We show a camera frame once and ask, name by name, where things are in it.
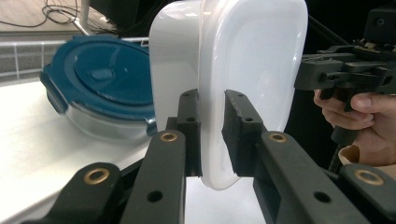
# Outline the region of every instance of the blue lid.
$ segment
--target blue lid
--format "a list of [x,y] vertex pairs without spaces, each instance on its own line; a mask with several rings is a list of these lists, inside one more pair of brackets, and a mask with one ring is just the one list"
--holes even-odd
[[149,51],[112,36],[76,36],[62,45],[41,82],[58,113],[71,104],[113,119],[155,121]]

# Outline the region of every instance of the screw hole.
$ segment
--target screw hole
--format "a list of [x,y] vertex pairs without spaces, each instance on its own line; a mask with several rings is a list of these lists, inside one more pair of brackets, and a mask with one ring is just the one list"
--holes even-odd
[[322,203],[329,203],[332,201],[332,199],[327,195],[326,193],[323,192],[315,192],[314,193],[315,198],[322,202]]
[[187,118],[186,121],[187,122],[195,122],[195,118]]
[[385,20],[383,18],[375,18],[374,27],[378,28],[385,24]]
[[174,133],[164,133],[161,135],[161,140],[164,142],[173,142],[177,139],[177,135]]
[[154,190],[148,194],[148,201],[156,203],[163,198],[163,194],[159,190]]
[[270,134],[269,137],[270,137],[271,140],[276,141],[278,143],[284,143],[287,140],[286,136],[284,136],[284,135],[282,135],[280,133],[272,133],[272,134]]
[[380,175],[368,170],[357,170],[355,171],[355,176],[369,185],[381,186],[385,183],[384,179]]
[[110,176],[110,172],[105,168],[95,168],[84,176],[84,182],[89,185],[100,184]]

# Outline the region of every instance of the table surface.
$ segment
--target table surface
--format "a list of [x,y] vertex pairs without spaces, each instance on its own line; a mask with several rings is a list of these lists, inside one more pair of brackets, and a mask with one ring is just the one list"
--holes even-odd
[[[39,81],[0,87],[0,223],[43,217],[60,189],[82,167],[111,162],[120,169],[142,159],[140,143],[94,139],[55,112]],[[252,179],[216,191],[187,178],[186,217],[191,223],[265,223]]]

